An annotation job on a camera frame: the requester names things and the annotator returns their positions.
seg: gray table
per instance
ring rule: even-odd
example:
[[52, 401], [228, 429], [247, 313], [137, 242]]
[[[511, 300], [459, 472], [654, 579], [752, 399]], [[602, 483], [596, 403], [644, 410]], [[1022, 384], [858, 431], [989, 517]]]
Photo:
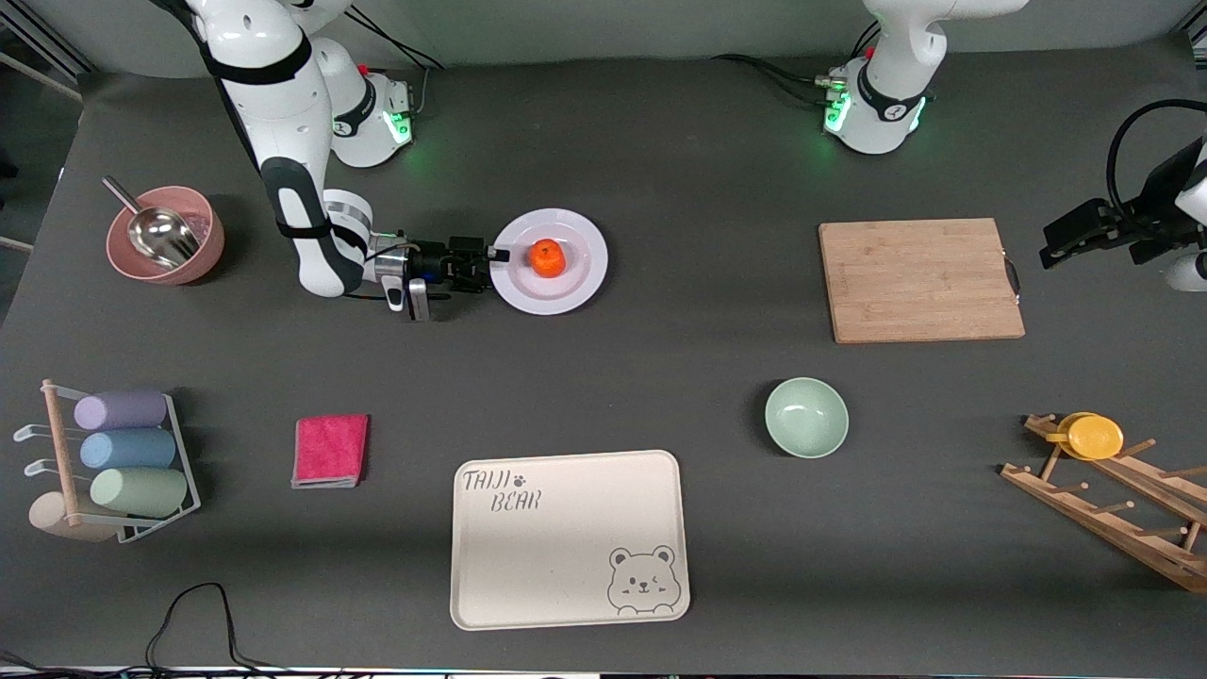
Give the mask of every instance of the gray table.
[[[1202, 464], [1207, 297], [1124, 252], [1053, 271], [1036, 254], [1043, 224], [1102, 193], [1126, 113], [1194, 82], [1177, 39], [952, 55], [916, 137], [870, 158], [739, 64], [437, 74], [416, 145], [369, 170], [333, 163], [328, 185], [422, 238], [492, 236], [527, 210], [571, 207], [600, 224], [612, 269], [566, 316], [486, 294], [404, 324], [297, 285], [212, 83], [94, 80], [0, 334], [0, 431], [42, 420], [43, 377], [174, 391], [205, 507], [133, 545], [53, 539], [25, 521], [53, 481], [21, 478], [47, 449], [6, 446], [0, 640], [42, 663], [135, 662], [171, 597], [214, 579], [244, 651], [293, 666], [1202, 677], [1207, 599], [995, 474], [1043, 455], [1021, 415], [1080, 409], [1158, 438], [1154, 463]], [[1129, 194], [1201, 129], [1194, 113], [1151, 118], [1124, 150]], [[211, 195], [229, 232], [217, 275], [161, 288], [112, 271], [103, 172]], [[817, 223], [986, 215], [1020, 269], [1025, 338], [834, 345]], [[846, 445], [823, 461], [777, 455], [760, 428], [771, 386], [801, 375], [851, 409]], [[368, 478], [291, 491], [293, 423], [328, 412], [372, 414]], [[682, 467], [681, 621], [454, 627], [460, 464], [653, 447]], [[1127, 497], [1090, 480], [1091, 499]], [[215, 598], [187, 602], [176, 625], [163, 662], [227, 662]]]

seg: blue cup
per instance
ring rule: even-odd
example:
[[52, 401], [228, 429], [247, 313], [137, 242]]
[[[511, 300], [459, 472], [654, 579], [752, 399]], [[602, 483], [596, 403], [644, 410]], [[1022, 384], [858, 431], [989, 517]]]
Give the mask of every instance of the blue cup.
[[98, 432], [83, 440], [80, 460], [89, 469], [167, 469], [176, 460], [176, 438], [157, 428]]

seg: orange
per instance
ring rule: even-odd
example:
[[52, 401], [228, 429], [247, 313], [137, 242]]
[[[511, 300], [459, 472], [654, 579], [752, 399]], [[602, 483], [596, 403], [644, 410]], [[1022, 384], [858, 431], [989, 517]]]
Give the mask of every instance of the orange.
[[542, 277], [555, 277], [566, 270], [566, 254], [552, 238], [542, 238], [529, 248], [529, 264]]

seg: bear illustration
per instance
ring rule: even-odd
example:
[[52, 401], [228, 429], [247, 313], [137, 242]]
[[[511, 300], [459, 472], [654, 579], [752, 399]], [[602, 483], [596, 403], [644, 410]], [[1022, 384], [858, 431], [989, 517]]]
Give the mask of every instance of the bear illustration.
[[671, 570], [675, 552], [670, 548], [655, 548], [648, 555], [630, 554], [622, 548], [612, 551], [608, 563], [612, 564], [612, 585], [607, 589], [607, 599], [616, 607], [617, 615], [657, 613], [664, 607], [674, 611], [682, 591]]

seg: white plate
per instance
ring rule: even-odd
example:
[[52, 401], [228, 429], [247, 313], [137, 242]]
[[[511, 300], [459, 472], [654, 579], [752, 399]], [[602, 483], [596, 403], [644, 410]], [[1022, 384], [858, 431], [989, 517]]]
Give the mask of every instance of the white plate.
[[[532, 270], [527, 251], [552, 238], [566, 254], [566, 270], [543, 277]], [[517, 217], [495, 238], [495, 247], [509, 250], [509, 262], [490, 262], [490, 279], [498, 294], [521, 311], [553, 315], [578, 308], [600, 288], [607, 273], [604, 234], [583, 215], [546, 207]]]

